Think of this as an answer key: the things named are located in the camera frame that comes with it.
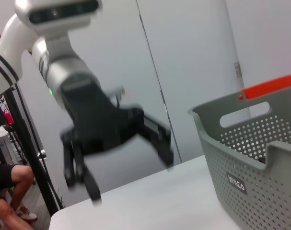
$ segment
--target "basket label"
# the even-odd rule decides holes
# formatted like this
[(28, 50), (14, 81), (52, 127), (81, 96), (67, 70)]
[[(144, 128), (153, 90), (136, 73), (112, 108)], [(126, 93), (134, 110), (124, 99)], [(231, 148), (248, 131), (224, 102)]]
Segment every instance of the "basket label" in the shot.
[(226, 172), (228, 183), (230, 183), (231, 186), (238, 189), (240, 192), (247, 195), (245, 184), (243, 180), (240, 180), (239, 178), (235, 177), (234, 175), (230, 174), (229, 172)]

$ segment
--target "red object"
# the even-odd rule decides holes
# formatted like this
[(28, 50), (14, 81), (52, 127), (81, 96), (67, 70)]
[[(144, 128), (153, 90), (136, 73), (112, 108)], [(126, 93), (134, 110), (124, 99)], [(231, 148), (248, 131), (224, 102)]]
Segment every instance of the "red object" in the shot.
[(240, 91), (245, 93), (247, 99), (252, 99), (259, 97), (261, 95), (278, 91), (291, 87), (291, 75), (286, 75), (284, 77), (275, 78), (273, 80), (266, 81), (264, 83), (254, 85)]
[(14, 122), (11, 113), (5, 113), (5, 117), (9, 124), (12, 124)]

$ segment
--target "cable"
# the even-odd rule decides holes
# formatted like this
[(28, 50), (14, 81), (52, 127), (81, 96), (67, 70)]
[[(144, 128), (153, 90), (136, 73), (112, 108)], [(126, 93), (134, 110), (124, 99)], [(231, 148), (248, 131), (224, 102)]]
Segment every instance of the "cable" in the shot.
[(38, 151), (39, 151), (40, 158), (41, 158), (41, 160), (42, 160), (42, 163), (43, 163), (43, 166), (44, 166), (44, 169), (45, 169), (45, 172), (46, 172), (46, 176), (47, 176), (48, 184), (49, 184), (51, 190), (53, 191), (53, 194), (55, 195), (55, 198), (56, 198), (56, 200), (57, 200), (57, 203), (58, 203), (58, 205), (59, 205), (59, 208), (60, 208), (60, 209), (63, 209), (64, 207), (63, 207), (63, 205), (62, 205), (62, 201), (59, 199), (59, 197), (58, 197), (58, 195), (57, 195), (57, 193), (56, 193), (56, 191), (55, 191), (55, 188), (54, 188), (54, 186), (53, 186), (53, 184), (52, 184), (52, 182), (51, 182), (51, 179), (50, 179), (50, 177), (49, 177), (48, 170), (47, 170), (47, 167), (46, 167), (46, 164), (45, 164), (45, 161), (44, 161), (44, 157), (43, 157), (43, 154), (41, 153), (41, 148), (40, 148), (39, 143), (38, 143), (38, 141), (37, 141), (37, 139), (36, 139), (34, 128), (33, 128), (32, 124), (31, 124), (30, 117), (29, 117), (29, 115), (28, 115), (28, 113), (27, 113), (27, 110), (26, 110), (26, 107), (25, 107), (24, 101), (23, 101), (23, 99), (22, 99), (22, 95), (21, 95), (20, 89), (18, 88), (18, 85), (17, 85), (17, 84), (15, 84), (15, 88), (16, 88), (16, 91), (17, 91), (17, 93), (18, 93), (18, 95), (19, 95), (20, 101), (21, 101), (21, 103), (22, 103), (22, 107), (23, 107), (23, 110), (24, 110), (25, 115), (26, 115), (26, 117), (27, 117), (27, 120), (28, 120), (28, 123), (29, 123), (30, 129), (31, 129), (31, 132), (32, 132), (32, 134), (33, 134), (33, 136), (34, 136), (35, 145), (36, 145), (36, 147), (37, 147), (37, 149), (38, 149)]

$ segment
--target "black shorts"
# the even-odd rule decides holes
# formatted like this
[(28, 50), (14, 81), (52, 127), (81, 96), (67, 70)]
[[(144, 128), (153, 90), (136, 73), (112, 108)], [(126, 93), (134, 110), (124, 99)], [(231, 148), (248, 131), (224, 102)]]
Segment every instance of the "black shorts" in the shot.
[(11, 171), (14, 166), (14, 164), (0, 164), (0, 191), (3, 188), (12, 188), (15, 186), (11, 178)]

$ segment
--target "floor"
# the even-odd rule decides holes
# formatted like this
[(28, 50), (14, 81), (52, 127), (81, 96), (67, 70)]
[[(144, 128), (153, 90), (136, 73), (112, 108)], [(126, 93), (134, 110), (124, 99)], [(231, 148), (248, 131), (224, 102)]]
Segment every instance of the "floor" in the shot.
[[(10, 201), (10, 195), (7, 193), (7, 200)], [(23, 198), (23, 204), (38, 216), (38, 220), (31, 224), (35, 230), (48, 230), (50, 224), (50, 215), (46, 208), (44, 199), (41, 195), (38, 185), (32, 185)]]

